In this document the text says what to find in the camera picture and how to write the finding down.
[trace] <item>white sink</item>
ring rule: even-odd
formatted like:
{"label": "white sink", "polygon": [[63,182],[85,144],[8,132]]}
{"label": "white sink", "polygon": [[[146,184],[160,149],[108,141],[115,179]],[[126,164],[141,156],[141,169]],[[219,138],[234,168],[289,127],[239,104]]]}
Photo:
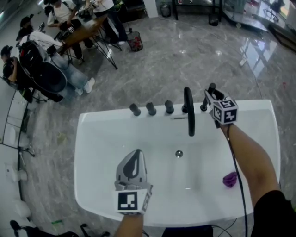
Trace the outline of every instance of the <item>white sink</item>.
{"label": "white sink", "polygon": [[[269,154],[277,179],[280,176],[280,145],[277,122],[269,100],[237,101],[236,123]],[[181,227],[209,224],[244,215],[238,182],[223,185],[225,175],[235,171],[228,143],[207,112],[195,103],[195,136],[188,135],[187,115],[174,105],[172,115],[164,106],[148,115],[146,108],[135,117],[129,109],[80,115],[74,164],[75,197],[93,213],[115,220],[113,209],[117,165],[131,151],[145,155],[148,182],[154,187],[145,214],[148,226]],[[183,151],[177,158],[176,151]],[[252,203],[247,181],[241,173],[247,213]]]}

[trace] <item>purple cloth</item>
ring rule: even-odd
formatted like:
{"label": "purple cloth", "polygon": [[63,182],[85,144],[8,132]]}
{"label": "purple cloth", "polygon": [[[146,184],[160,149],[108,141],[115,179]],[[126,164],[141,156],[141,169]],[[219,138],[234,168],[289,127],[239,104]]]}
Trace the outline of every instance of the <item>purple cloth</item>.
{"label": "purple cloth", "polygon": [[232,172],[223,178],[223,184],[225,184],[227,187],[233,187],[236,184],[236,180],[237,174],[236,172]]}

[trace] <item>marble tile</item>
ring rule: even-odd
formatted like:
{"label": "marble tile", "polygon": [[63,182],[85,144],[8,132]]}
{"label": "marble tile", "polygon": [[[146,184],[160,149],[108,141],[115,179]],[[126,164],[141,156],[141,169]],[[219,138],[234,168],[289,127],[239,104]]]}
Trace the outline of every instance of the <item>marble tile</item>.
{"label": "marble tile", "polygon": [[[86,62],[79,68],[95,78],[93,91],[72,101],[40,104],[30,113],[28,134],[37,155],[24,157],[29,180],[22,182],[22,188],[35,224],[53,234],[75,231],[82,235],[79,225],[87,223],[92,236],[102,231],[114,234],[119,225],[83,210],[75,200],[74,148],[81,113],[127,108],[131,103],[145,106],[150,101],[161,105],[167,99],[183,103],[186,86],[194,101],[201,102],[211,82],[236,100],[272,101],[281,142],[281,187],[295,205],[295,54],[269,34],[237,29],[224,19],[212,27],[206,15],[182,10],[179,21],[142,19],[130,26],[140,32],[143,50],[132,52],[128,44],[122,46],[123,51],[112,48],[118,70],[95,51],[85,50]],[[241,67],[244,56],[248,61]],[[63,225],[51,224],[60,219]],[[251,233],[253,216],[248,220]],[[228,227],[232,222],[215,224]],[[160,237],[164,228],[145,230]],[[214,231],[215,236],[221,232]],[[229,233],[244,236],[244,219],[239,218]]]}

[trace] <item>red wastebasket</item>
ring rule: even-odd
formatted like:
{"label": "red wastebasket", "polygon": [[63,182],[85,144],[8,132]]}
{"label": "red wastebasket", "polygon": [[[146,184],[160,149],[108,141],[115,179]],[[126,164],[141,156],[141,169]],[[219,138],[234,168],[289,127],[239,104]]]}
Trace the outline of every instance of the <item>red wastebasket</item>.
{"label": "red wastebasket", "polygon": [[128,43],[134,52],[140,51],[143,48],[143,43],[139,32],[131,32],[128,34]]}

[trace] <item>black faucet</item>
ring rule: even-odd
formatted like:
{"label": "black faucet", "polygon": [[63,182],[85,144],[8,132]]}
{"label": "black faucet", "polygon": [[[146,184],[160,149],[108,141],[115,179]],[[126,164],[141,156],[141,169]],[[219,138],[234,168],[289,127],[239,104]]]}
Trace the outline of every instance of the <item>black faucet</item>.
{"label": "black faucet", "polygon": [[192,93],[189,87],[184,88],[184,105],[182,112],[188,114],[188,130],[189,136],[193,137],[195,133],[195,116]]}

